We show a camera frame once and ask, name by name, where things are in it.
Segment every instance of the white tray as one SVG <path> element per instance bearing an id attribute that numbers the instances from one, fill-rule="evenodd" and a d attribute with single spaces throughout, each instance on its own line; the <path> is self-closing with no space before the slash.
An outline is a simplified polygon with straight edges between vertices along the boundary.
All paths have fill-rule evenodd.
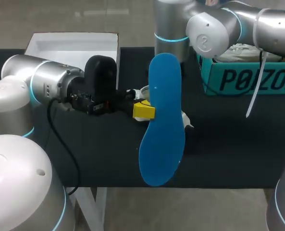
<path id="1" fill-rule="evenodd" d="M 90 57 L 109 56 L 117 63 L 119 82 L 120 48 L 119 36 L 115 33 L 62 32 L 34 33 L 25 54 L 53 60 L 85 70 Z"/>

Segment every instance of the blue insole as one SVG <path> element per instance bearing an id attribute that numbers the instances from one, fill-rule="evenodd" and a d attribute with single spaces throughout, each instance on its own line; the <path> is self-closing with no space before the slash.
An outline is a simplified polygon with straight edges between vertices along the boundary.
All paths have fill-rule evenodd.
<path id="1" fill-rule="evenodd" d="M 185 146 L 182 119 L 182 76 L 178 59 L 156 55 L 149 67 L 150 103 L 155 107 L 139 150 L 139 167 L 150 186 L 165 184 L 176 171 Z"/>

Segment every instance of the black cable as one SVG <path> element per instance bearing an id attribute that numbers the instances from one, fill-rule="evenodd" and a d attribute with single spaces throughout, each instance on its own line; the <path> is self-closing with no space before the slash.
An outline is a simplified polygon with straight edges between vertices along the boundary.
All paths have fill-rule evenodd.
<path id="1" fill-rule="evenodd" d="M 263 52 L 260 51 L 260 54 L 259 54 L 260 70 L 261 70 L 261 67 L 262 67 L 262 54 L 263 54 Z M 210 90 L 211 92 L 213 92 L 213 93 L 216 94 L 216 95 L 224 96 L 224 97 L 238 97 L 238 96 L 245 95 L 245 94 L 247 94 L 248 92 L 250 92 L 251 89 L 256 85 L 256 83 L 253 83 L 253 84 L 250 86 L 250 88 L 249 88 L 248 90 L 246 90 L 246 91 L 244 91 L 244 92 L 241 92 L 241 93 L 238 93 L 238 94 L 222 94 L 222 93 L 220 93 L 220 92 L 214 90 L 213 88 L 209 87 L 209 85 L 204 81 L 204 79 L 202 78 L 202 76 L 201 76 L 201 80 L 202 80 L 203 84 L 206 86 L 206 88 L 207 88 L 208 90 Z"/>
<path id="2" fill-rule="evenodd" d="M 48 119 L 48 122 L 50 124 L 50 128 L 52 129 L 52 131 L 54 132 L 54 134 L 56 135 L 56 137 L 58 138 L 58 140 L 60 141 L 60 143 L 64 146 L 64 148 L 67 150 L 68 154 L 70 155 L 72 161 L 74 162 L 75 164 L 75 167 L 77 169 L 77 184 L 76 184 L 76 187 L 70 191 L 68 194 L 69 196 L 72 195 L 79 187 L 80 185 L 80 167 L 79 167 L 79 164 L 75 158 L 75 156 L 73 155 L 73 153 L 71 152 L 70 148 L 66 145 L 66 143 L 63 141 L 63 139 L 61 138 L 60 134 L 58 133 L 58 131 L 56 130 L 56 127 L 54 126 L 54 123 L 52 121 L 52 118 L 51 118 L 51 107 L 54 103 L 54 101 L 57 101 L 58 103 L 62 103 L 62 100 L 59 99 L 59 98 L 52 98 L 48 104 L 48 107 L 47 107 L 47 119 Z"/>

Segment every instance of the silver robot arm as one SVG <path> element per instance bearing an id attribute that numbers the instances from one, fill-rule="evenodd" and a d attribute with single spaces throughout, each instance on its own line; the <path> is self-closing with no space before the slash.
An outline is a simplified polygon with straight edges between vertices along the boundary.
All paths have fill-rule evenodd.
<path id="1" fill-rule="evenodd" d="M 41 58 L 16 55 L 7 60 L 0 80 L 0 135 L 13 134 L 32 139 L 32 105 L 47 104 L 51 98 L 65 98 L 72 79 L 83 77 L 77 67 Z M 62 104 L 70 108 L 69 103 Z"/>
<path id="2" fill-rule="evenodd" d="M 180 62 L 189 44 L 205 58 L 245 43 L 285 57 L 285 11 L 259 9 L 238 1 L 220 8 L 195 0 L 155 0 L 155 53 L 168 52 Z"/>

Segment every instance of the black tabletop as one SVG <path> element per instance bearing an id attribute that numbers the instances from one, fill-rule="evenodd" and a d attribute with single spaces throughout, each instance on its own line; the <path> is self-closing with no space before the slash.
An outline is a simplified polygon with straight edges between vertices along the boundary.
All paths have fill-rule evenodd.
<path id="1" fill-rule="evenodd" d="M 6 59 L 23 50 L 0 50 Z M 121 48 L 120 89 L 148 83 L 154 48 Z M 186 134 L 185 154 L 164 187 L 272 188 L 285 167 L 285 96 L 258 96 L 246 119 L 251 96 L 207 96 L 195 55 L 185 63 L 183 111 L 195 126 Z M 46 108 L 34 109 L 35 141 L 45 149 L 66 187 L 75 186 L 76 169 L 48 127 Z M 78 159 L 83 187 L 144 187 L 138 151 L 146 131 L 121 112 L 100 117 L 56 111 L 57 130 Z"/>

